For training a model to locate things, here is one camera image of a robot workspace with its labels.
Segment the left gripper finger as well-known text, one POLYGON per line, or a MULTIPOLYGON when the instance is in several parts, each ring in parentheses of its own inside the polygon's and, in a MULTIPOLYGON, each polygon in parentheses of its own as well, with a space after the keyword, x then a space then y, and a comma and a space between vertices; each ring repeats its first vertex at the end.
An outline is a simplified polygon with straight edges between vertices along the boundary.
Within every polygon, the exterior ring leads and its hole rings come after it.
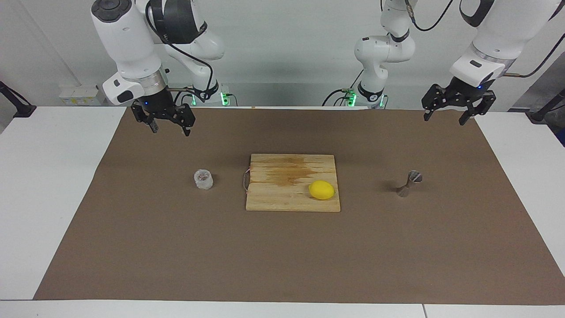
POLYGON ((466 99, 466 110, 459 118, 459 124, 465 125, 468 120, 476 115, 485 115, 496 101, 496 95, 493 91, 486 91, 480 97, 472 97, 466 99))
POLYGON ((424 120, 429 121, 436 110, 449 106, 447 97, 448 90, 438 84, 433 84, 422 97, 422 108, 424 109, 424 120))

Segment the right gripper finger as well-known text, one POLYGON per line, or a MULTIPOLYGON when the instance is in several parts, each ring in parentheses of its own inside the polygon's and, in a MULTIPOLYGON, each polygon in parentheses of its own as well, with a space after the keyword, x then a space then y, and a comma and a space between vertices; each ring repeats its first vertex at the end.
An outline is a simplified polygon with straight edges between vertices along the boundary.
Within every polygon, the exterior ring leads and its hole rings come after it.
POLYGON ((138 123, 146 124, 151 129, 152 133, 158 132, 159 127, 153 114, 147 114, 138 102, 131 104, 131 110, 138 123))
POLYGON ((190 105, 180 105, 171 107, 171 119, 173 123, 182 128, 184 135, 189 136, 191 129, 196 122, 196 117, 190 105))

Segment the small clear glass cup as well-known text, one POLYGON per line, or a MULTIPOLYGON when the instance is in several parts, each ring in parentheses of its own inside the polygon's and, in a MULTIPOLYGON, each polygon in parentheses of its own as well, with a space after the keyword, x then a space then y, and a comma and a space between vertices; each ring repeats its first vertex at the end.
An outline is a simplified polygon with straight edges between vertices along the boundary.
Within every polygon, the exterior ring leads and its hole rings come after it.
POLYGON ((206 169, 198 169, 193 175, 193 180, 198 189, 210 190, 214 185, 212 173, 206 169))

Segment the steel double jigger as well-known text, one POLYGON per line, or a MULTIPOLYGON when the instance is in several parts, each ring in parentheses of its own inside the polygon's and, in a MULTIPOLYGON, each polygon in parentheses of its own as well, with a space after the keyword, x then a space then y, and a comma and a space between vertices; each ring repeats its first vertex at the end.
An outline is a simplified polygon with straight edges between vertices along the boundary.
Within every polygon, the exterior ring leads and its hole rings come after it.
POLYGON ((396 194, 399 197, 408 197, 411 188, 419 183, 422 183, 422 174, 419 171, 412 170, 408 173, 404 185, 396 189, 396 194))

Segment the black clamp stand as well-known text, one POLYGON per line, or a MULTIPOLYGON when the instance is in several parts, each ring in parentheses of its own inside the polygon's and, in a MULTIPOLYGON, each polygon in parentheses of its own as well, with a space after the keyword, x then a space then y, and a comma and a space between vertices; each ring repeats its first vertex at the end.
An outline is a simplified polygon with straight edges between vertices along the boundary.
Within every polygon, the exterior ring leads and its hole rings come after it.
POLYGON ((545 115, 556 109, 556 106, 565 100, 565 88, 562 89, 556 96, 554 96, 547 104, 541 109, 531 114, 531 119, 534 121, 543 121, 545 115))
POLYGON ((2 81, 0 81, 0 93, 16 107, 17 111, 13 117, 30 117, 37 109, 36 105, 30 103, 28 99, 2 81))

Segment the wooden cutting board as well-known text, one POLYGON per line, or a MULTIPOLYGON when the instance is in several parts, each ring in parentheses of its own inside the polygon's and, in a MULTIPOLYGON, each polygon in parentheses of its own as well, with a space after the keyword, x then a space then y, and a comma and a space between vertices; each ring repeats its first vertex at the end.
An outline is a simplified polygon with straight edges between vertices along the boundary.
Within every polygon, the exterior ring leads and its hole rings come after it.
POLYGON ((334 155, 252 153, 245 204, 247 211, 341 211, 334 155), (309 193, 309 185, 325 181, 335 190, 324 201, 309 193))

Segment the brown table mat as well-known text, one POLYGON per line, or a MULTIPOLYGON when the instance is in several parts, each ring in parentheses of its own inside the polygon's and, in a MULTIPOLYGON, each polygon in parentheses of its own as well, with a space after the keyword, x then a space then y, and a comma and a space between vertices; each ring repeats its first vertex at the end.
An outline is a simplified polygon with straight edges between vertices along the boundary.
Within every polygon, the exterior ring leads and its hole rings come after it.
POLYGON ((458 111, 194 112, 189 137, 123 115, 35 299, 565 305, 565 276, 458 111), (252 153, 334 155, 341 211, 247 211, 252 153), (422 183, 399 197, 412 170, 422 183))

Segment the yellow lemon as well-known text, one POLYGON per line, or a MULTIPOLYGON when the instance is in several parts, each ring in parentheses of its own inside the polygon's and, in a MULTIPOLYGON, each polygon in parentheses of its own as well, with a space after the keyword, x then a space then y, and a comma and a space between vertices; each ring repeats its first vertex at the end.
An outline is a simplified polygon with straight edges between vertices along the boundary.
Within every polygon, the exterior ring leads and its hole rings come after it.
POLYGON ((327 201, 334 197, 336 191, 333 185, 327 181, 316 180, 308 186, 311 197, 319 201, 327 201))

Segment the white wall socket box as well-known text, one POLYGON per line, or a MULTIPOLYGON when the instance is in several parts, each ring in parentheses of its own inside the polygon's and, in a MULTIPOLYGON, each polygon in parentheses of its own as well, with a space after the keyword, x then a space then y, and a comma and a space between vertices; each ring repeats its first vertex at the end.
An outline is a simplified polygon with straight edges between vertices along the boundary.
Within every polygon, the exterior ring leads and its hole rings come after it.
POLYGON ((65 106, 102 106, 106 97, 97 85, 81 85, 61 88, 59 99, 65 106))

